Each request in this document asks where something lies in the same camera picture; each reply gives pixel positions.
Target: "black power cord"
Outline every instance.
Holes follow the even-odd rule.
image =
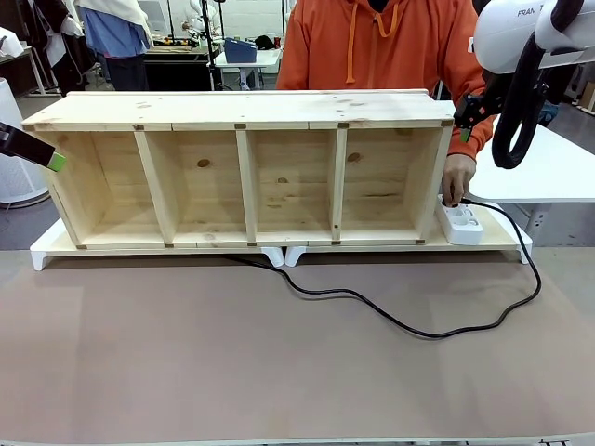
[[[529,252],[527,251],[527,247],[524,244],[524,240],[522,239],[522,235],[521,235],[521,232],[519,231],[519,228],[517,227],[517,224],[506,212],[504,212],[502,209],[499,209],[499,208],[492,206],[490,204],[476,203],[472,200],[468,200],[465,198],[463,200],[461,200],[461,204],[474,204],[476,206],[486,207],[488,209],[491,209],[493,211],[496,211],[496,212],[502,214],[503,216],[505,216],[507,218],[507,220],[510,222],[510,224],[514,228],[514,231],[516,232],[517,237],[519,238],[519,243],[521,244],[522,252],[524,253],[525,257],[527,258],[527,261],[529,262],[529,266],[531,267],[531,270],[535,274],[535,280],[537,282],[535,290],[528,297],[508,306],[502,312],[502,314],[496,321],[494,321],[492,323],[485,324],[485,325],[471,325],[468,327],[457,328],[455,330],[451,330],[450,332],[444,332],[444,333],[424,332],[423,330],[418,330],[417,328],[411,327],[411,326],[407,325],[406,323],[399,321],[397,318],[390,315],[384,309],[382,309],[381,307],[376,305],[374,302],[372,302],[370,299],[368,299],[366,296],[358,293],[357,291],[353,291],[348,288],[336,288],[336,289],[332,289],[332,290],[307,290],[306,288],[302,288],[301,286],[297,285],[292,280],[291,276],[289,274],[287,274],[287,272],[282,269],[278,269],[276,267],[273,267],[271,265],[266,265],[264,263],[259,263],[259,262],[255,262],[252,260],[246,260],[246,259],[236,257],[236,256],[223,256],[223,257],[227,258],[229,260],[232,260],[234,262],[242,263],[242,264],[250,266],[250,267],[268,269],[269,271],[276,272],[277,274],[280,274],[285,279],[285,281],[289,284],[289,286],[291,286],[294,290],[296,290],[304,295],[344,295],[344,296],[347,296],[350,298],[355,298],[355,299],[365,303],[368,307],[373,309],[380,316],[388,319],[389,321],[391,321],[398,327],[405,330],[407,333],[409,333],[411,335],[418,336],[423,339],[429,339],[429,340],[446,339],[448,337],[452,337],[455,335],[462,335],[463,333],[482,332],[482,331],[486,331],[486,330],[492,330],[492,329],[500,326],[502,324],[502,322],[504,322],[504,320],[507,318],[507,316],[514,309],[528,304],[529,302],[531,302],[532,300],[534,300],[537,297],[537,295],[541,291],[541,276],[539,275],[539,271],[537,271],[537,267],[536,267],[535,263],[533,262],[533,259],[531,258],[531,256],[529,255]]]

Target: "wood knot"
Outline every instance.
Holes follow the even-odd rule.
[[[352,153],[350,156],[347,157],[347,161],[349,163],[357,163],[362,159],[362,155],[360,155],[357,151]]]

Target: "white cylinder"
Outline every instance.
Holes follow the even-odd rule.
[[[22,128],[22,115],[6,79],[0,77],[0,121]],[[0,203],[17,203],[47,192],[40,167],[16,156],[0,154]]]

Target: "blue box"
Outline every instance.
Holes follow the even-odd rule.
[[[225,38],[227,63],[254,63],[257,61],[257,46],[252,42]]]

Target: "white power strip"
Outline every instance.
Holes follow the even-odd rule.
[[[443,196],[438,195],[436,216],[449,243],[475,246],[482,241],[482,223],[466,204],[446,207],[443,205]]]

